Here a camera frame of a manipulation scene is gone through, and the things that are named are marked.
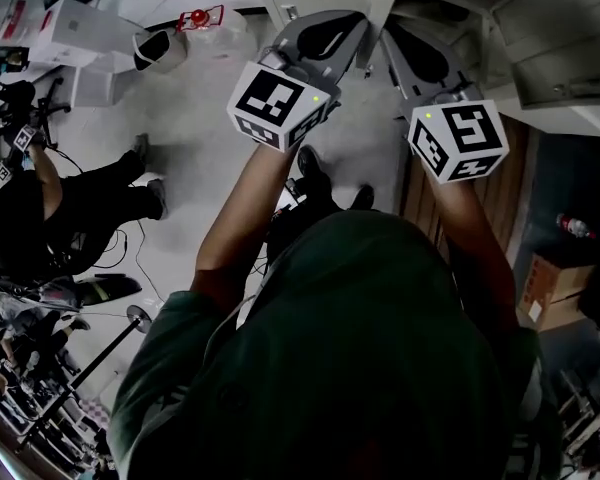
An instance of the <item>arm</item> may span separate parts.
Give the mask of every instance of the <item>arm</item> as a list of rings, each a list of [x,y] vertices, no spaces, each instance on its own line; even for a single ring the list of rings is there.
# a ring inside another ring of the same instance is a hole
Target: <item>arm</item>
[[[42,204],[44,220],[51,217],[62,201],[62,185],[55,165],[37,144],[29,146],[29,155],[36,169],[38,181],[42,184]]]
[[[471,182],[440,185],[427,177],[449,242],[465,310],[487,337],[518,327],[513,272]]]
[[[280,153],[258,146],[200,246],[191,289],[224,312],[244,296],[294,156],[295,149]]]
[[[11,366],[16,368],[18,366],[18,362],[15,360],[15,357],[13,356],[13,348],[11,347],[12,342],[13,342],[13,340],[11,338],[4,338],[4,339],[0,340],[0,346],[2,347],[2,350],[4,350],[4,353],[7,356],[7,359],[9,360],[9,362],[11,363]]]

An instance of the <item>black shoe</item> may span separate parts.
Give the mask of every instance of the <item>black shoe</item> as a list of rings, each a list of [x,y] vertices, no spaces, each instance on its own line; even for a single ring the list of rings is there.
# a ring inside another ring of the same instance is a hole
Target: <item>black shoe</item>
[[[136,135],[136,140],[133,143],[133,152],[140,157],[142,163],[147,165],[147,158],[149,157],[149,135],[141,133]]]
[[[147,183],[147,188],[153,192],[153,195],[158,198],[160,201],[160,206],[162,207],[162,213],[160,214],[160,218],[158,220],[164,220],[167,218],[169,214],[169,210],[167,209],[167,196],[164,190],[164,183],[161,179],[151,180]]]
[[[375,199],[375,191],[371,185],[362,185],[356,194],[349,210],[371,210]]]
[[[71,327],[74,331],[88,331],[91,329],[91,326],[80,317],[77,317],[73,322],[71,322],[69,327]]]
[[[302,146],[298,151],[298,169],[305,178],[314,178],[324,171],[320,166],[320,157],[311,146]]]

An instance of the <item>cardboard box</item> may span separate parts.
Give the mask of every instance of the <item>cardboard box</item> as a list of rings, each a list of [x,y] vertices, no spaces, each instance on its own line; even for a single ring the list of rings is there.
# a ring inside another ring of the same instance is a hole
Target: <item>cardboard box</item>
[[[556,327],[569,325],[573,322],[577,322],[578,320],[586,318],[586,316],[578,309],[579,299],[580,295],[569,297],[568,299],[554,302],[553,304],[549,305],[549,309],[547,311],[541,311],[538,319],[536,320],[538,331],[548,331],[549,329],[555,329]]]
[[[571,266],[559,256],[534,254],[518,307],[546,331],[586,318],[578,310],[580,293],[595,265]]]
[[[135,69],[134,34],[146,32],[116,14],[60,0],[47,11],[29,60],[121,73]]]

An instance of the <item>green shirt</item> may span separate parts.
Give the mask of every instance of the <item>green shirt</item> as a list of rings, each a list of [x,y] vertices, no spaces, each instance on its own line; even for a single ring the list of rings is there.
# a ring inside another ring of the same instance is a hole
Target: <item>green shirt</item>
[[[311,227],[235,327],[209,298],[171,295],[114,407],[121,478],[497,479],[559,466],[535,333],[490,345],[437,251],[397,217],[348,211]]]

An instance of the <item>white floor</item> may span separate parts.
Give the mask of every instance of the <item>white floor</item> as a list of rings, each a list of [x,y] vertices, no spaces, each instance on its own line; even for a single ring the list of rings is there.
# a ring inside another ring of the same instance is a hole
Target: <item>white floor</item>
[[[268,20],[254,18],[250,22],[260,37],[273,37]],[[376,190],[375,208],[391,212],[401,183],[404,125],[394,119],[399,115],[399,93],[381,68],[385,65],[381,54],[376,54],[378,69],[373,76],[364,80],[356,70],[345,76],[341,82],[343,106],[310,133],[307,143],[327,163],[335,199],[341,206],[351,202],[359,185],[370,183]],[[189,287],[198,247],[255,148],[235,131],[225,112],[243,64],[244,59],[202,62],[191,54],[168,75],[137,76],[115,106],[77,108],[54,120],[51,132],[60,148],[83,169],[115,161],[136,134],[147,132],[160,160],[158,170],[166,175],[171,206],[167,220],[143,222],[146,241],[138,259],[157,291],[135,262],[142,239],[138,224],[123,227],[129,234],[129,250],[113,271],[134,277],[143,291],[85,309],[84,317],[92,329],[74,333],[69,344],[82,367],[127,325],[123,315],[128,305],[138,304],[155,317],[171,292]],[[56,156],[54,161],[62,175],[76,174],[67,161]],[[122,252],[121,240],[99,264],[115,263]],[[252,290],[255,286],[256,280],[250,283]],[[137,332],[129,336],[91,375],[85,392],[100,394],[105,405],[111,406],[120,378],[141,341]]]

